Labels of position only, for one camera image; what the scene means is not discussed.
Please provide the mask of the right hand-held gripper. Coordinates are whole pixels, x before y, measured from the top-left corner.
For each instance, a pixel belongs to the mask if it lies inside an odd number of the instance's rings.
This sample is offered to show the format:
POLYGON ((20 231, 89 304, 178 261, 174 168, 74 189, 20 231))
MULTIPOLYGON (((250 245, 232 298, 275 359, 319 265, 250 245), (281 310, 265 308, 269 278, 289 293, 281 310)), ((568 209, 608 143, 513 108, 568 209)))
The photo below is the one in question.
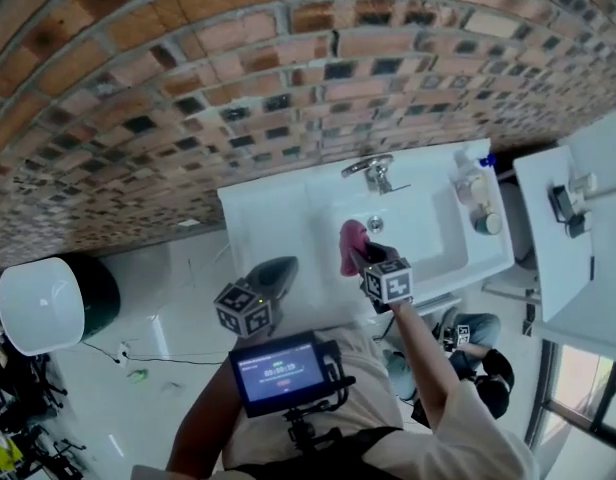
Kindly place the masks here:
POLYGON ((375 242, 365 246, 366 254, 358 250, 349 252, 349 270, 352 274, 363 272, 362 291, 374 311, 383 314, 391 310, 392 304, 411 300, 414 281, 410 263, 393 247, 375 242))

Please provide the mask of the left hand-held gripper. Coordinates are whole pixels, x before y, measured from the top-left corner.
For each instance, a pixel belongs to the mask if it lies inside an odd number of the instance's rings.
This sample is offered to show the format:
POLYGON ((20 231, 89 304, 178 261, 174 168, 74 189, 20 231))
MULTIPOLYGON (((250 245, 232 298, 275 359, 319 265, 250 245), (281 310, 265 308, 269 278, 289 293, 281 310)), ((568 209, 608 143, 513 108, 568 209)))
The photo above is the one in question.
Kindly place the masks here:
POLYGON ((264 333, 270 337, 282 319, 281 300, 299 271, 295 256, 260 263, 248 274, 228 283, 214 299, 220 325, 239 338, 264 333))

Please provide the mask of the pink cloth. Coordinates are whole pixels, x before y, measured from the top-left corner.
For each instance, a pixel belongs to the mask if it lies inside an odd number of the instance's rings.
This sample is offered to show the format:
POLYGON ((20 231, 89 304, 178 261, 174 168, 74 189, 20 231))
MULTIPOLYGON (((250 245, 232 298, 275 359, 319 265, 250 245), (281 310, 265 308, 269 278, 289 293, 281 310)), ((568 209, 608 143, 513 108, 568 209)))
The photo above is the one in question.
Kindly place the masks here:
POLYGON ((359 221, 347 220, 339 233, 340 273, 344 277, 352 277, 358 274, 358 269, 353 261, 353 252, 364 254, 366 243, 369 241, 367 228, 359 221))

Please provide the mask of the chrome faucet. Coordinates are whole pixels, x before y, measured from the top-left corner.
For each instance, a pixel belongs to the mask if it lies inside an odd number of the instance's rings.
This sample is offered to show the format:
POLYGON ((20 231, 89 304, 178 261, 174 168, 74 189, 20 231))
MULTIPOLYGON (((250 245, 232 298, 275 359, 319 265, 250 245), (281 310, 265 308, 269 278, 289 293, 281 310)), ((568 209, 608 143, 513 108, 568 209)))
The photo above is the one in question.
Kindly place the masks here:
POLYGON ((348 178, 353 174, 362 173, 366 180, 368 189, 379 195, 393 193, 410 187, 406 184, 393 187, 388 179, 388 171, 393 163, 394 157, 391 154, 381 154, 364 158, 341 171, 343 178, 348 178))

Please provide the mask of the person's left forearm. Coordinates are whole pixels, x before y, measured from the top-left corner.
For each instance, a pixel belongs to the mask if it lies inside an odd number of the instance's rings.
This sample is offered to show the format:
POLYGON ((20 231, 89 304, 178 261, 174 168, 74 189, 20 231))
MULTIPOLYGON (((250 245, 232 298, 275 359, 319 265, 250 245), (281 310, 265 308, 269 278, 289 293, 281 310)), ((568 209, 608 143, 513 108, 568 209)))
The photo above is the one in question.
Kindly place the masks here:
POLYGON ((241 408, 232 366, 225 360, 182 420, 166 470, 196 479, 209 478, 241 408))

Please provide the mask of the white sink vanity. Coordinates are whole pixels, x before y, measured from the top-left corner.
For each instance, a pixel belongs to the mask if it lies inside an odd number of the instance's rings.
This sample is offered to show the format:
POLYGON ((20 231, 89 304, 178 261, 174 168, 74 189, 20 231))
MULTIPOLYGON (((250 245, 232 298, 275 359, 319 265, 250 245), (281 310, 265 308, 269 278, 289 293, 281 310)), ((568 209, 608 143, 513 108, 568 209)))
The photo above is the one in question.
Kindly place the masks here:
MULTIPOLYGON (((266 260, 295 256, 299 271, 282 303, 287 329, 328 327, 375 317, 358 277, 340 273, 339 233, 350 219, 366 228, 373 215, 384 221, 369 237, 394 247, 412 265, 414 304, 453 292, 512 266, 509 227, 496 236, 473 228, 483 206, 457 197, 455 155, 487 156, 486 139, 397 151, 389 167, 393 187, 379 195, 362 173, 343 178, 336 162, 223 188, 223 206, 233 260, 240 274, 266 260)), ((505 213, 495 172, 487 172, 490 208, 505 213)))

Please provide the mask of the dark blue cup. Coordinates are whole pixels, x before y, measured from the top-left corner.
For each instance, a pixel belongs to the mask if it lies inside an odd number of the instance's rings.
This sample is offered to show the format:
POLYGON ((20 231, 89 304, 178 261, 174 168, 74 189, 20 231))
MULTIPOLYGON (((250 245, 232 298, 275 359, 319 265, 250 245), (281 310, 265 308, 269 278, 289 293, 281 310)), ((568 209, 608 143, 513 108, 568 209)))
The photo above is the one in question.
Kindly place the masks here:
POLYGON ((474 212, 473 228, 477 233, 496 236, 502 227, 502 218, 494 210, 482 207, 474 212))

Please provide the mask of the white cup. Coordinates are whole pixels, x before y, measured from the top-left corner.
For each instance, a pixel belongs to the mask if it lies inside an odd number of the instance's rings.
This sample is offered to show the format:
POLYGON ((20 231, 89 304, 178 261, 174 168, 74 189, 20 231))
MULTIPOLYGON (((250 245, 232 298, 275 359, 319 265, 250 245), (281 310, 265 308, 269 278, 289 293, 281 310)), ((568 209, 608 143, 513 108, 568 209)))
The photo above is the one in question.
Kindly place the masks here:
POLYGON ((487 205, 489 201, 487 177, 483 174, 472 177, 468 181, 468 192, 476 204, 487 205))

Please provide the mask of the blue capped bottle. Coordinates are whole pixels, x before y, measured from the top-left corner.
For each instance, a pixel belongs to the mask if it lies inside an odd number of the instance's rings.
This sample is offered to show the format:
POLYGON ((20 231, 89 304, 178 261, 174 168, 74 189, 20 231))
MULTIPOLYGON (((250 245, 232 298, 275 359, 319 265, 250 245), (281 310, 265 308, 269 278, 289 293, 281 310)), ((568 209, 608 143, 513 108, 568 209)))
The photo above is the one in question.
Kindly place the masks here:
POLYGON ((496 157, 493 153, 489 153, 485 157, 480 157, 477 159, 468 158, 463 151, 458 152, 455 155, 455 160, 457 163, 457 176, 454 180, 454 186, 456 190, 456 194, 458 200, 466 205, 478 205, 486 207, 490 203, 490 194, 489 201, 487 205, 476 204, 470 197, 468 192, 468 181, 477 175, 483 174, 487 177, 487 172, 489 169, 492 169, 496 164, 496 157))

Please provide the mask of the person's light t-shirt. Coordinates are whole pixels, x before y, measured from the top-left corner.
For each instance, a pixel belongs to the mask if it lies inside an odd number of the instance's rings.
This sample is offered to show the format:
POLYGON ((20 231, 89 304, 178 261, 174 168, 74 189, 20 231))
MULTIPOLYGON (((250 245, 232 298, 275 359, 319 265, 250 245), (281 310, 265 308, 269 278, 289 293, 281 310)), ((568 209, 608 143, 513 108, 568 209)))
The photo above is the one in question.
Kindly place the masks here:
POLYGON ((412 433, 403 428, 383 357, 372 339, 353 325, 318 336, 337 341, 344 371, 356 379, 341 408, 311 417, 318 433, 338 428, 348 436, 392 428, 363 459, 399 480, 539 480, 526 444, 499 426, 473 383, 462 381, 451 391, 434 432, 412 433))

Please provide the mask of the white side table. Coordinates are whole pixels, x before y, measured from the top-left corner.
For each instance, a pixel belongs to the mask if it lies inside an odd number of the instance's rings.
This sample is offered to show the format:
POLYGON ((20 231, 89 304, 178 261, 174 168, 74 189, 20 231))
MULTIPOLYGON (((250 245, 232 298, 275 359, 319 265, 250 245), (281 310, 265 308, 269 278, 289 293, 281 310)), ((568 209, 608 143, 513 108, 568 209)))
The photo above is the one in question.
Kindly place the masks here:
POLYGON ((513 162, 514 173, 528 216, 534 246, 539 294, 534 329, 547 339, 600 341, 598 311, 580 310, 575 303, 591 287, 589 261, 594 256, 592 233, 571 239, 566 223, 558 222, 548 190, 564 185, 573 206, 584 209, 584 199, 571 192, 569 181, 583 175, 567 146, 547 149, 513 162))

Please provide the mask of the grey cup on shelf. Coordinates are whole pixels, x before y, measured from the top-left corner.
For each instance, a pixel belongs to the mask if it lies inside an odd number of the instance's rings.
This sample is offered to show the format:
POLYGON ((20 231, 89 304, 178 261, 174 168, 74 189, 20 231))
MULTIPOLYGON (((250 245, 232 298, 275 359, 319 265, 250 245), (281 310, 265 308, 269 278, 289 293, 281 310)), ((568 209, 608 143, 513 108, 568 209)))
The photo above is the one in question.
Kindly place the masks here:
POLYGON ((566 234, 571 239, 576 239, 588 231, 587 212, 575 214, 566 222, 566 234))

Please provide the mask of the large window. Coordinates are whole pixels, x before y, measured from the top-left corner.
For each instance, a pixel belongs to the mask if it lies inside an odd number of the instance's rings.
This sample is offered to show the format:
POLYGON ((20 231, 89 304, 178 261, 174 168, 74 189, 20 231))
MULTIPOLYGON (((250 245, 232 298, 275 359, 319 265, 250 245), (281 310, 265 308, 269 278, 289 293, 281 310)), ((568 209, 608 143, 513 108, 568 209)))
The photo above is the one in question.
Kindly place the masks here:
POLYGON ((616 399, 616 361, 544 340, 525 441, 533 449, 576 429, 616 451, 609 416, 616 399))

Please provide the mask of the black office chair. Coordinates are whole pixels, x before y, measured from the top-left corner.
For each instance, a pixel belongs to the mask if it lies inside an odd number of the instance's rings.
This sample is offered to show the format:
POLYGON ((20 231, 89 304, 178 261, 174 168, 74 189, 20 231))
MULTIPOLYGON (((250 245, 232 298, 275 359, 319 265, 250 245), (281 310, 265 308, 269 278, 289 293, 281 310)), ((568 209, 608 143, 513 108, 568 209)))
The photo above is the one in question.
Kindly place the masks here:
POLYGON ((82 446, 52 439, 44 424, 55 419, 63 404, 54 395, 67 391, 48 381, 49 357, 25 356, 0 332, 0 446, 12 440, 23 454, 13 471, 1 471, 0 480, 33 480, 38 473, 48 480, 84 480, 70 457, 82 446))

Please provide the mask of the black monitor mount rig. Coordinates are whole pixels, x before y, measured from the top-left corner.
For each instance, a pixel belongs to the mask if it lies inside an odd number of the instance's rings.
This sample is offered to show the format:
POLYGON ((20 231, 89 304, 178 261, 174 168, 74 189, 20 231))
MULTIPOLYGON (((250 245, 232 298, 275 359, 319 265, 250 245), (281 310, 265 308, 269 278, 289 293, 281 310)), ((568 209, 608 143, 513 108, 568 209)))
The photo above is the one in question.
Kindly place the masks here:
POLYGON ((314 414, 333 413, 348 400, 349 388, 356 383, 354 376, 344 373, 342 355, 334 340, 317 346, 317 358, 324 366, 324 382, 310 388, 312 399, 290 408, 283 414, 289 424, 288 434, 294 447, 302 454, 313 454, 343 437, 338 427, 318 435, 305 418, 314 414))

